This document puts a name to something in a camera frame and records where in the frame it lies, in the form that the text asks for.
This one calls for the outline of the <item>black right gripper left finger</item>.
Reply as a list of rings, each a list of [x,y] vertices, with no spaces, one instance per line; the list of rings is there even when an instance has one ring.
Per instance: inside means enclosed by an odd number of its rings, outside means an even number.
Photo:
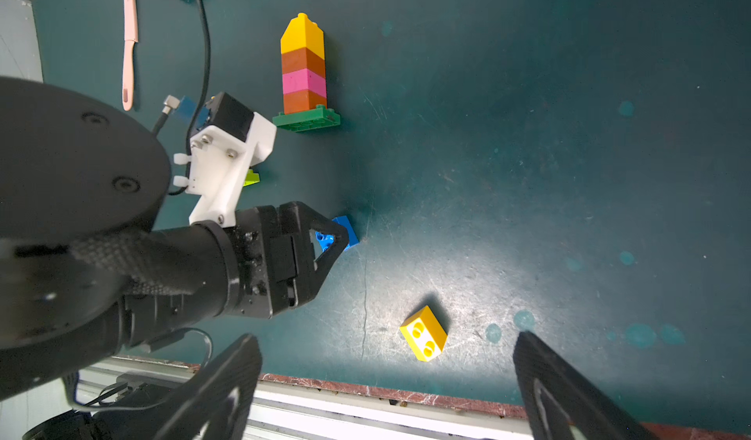
[[[94,420],[106,439],[241,439],[261,366],[258,340],[245,334],[158,406]]]

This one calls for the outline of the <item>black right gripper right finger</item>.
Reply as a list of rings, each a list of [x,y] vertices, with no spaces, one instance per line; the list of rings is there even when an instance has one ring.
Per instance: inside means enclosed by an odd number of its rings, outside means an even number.
[[[533,332],[521,332],[514,369],[535,439],[571,439],[577,428],[587,439],[654,439]]]

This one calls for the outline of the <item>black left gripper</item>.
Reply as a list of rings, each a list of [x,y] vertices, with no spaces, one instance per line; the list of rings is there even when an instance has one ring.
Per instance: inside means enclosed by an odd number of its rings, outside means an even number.
[[[310,232],[332,236],[318,257]],[[258,319],[301,307],[318,295],[336,260],[349,246],[349,232],[301,201],[280,207],[238,210],[227,232],[238,264],[226,312]]]

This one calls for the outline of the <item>lime green lego plate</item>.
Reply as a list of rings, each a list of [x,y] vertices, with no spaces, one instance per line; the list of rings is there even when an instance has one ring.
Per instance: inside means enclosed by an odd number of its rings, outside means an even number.
[[[255,184],[258,184],[260,182],[260,175],[253,171],[252,169],[248,170],[248,173],[246,174],[246,178],[244,178],[244,187],[252,186]]]

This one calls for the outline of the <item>dark green lego plate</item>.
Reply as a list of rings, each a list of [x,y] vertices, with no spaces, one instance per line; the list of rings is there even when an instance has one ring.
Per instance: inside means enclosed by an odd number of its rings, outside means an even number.
[[[340,115],[333,109],[318,105],[309,111],[280,113],[272,119],[273,123],[281,129],[291,132],[305,132],[321,128],[336,127],[341,125]]]

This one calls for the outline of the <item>pink lego brick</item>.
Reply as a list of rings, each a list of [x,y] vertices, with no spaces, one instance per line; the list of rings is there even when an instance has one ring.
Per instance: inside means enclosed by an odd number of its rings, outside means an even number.
[[[283,90],[285,95],[308,91],[326,98],[327,82],[324,76],[316,74],[309,68],[303,68],[283,75]]]

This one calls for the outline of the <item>orange lego brick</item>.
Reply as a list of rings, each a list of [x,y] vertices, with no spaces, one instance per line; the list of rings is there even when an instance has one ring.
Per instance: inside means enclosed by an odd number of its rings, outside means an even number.
[[[299,70],[310,70],[322,78],[326,77],[326,61],[308,48],[300,48],[282,55],[282,74]]]
[[[327,98],[310,90],[300,90],[284,95],[285,115],[311,111],[318,106],[323,106],[324,108],[328,107]]]

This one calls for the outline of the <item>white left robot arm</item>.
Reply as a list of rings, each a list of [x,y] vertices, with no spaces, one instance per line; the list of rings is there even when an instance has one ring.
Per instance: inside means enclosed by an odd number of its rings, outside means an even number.
[[[1,395],[11,398],[223,315],[313,300],[348,247],[304,203],[240,210],[275,127],[227,95],[196,133],[232,158],[199,186],[209,210],[156,230],[171,167],[154,133],[64,88],[1,81]]]

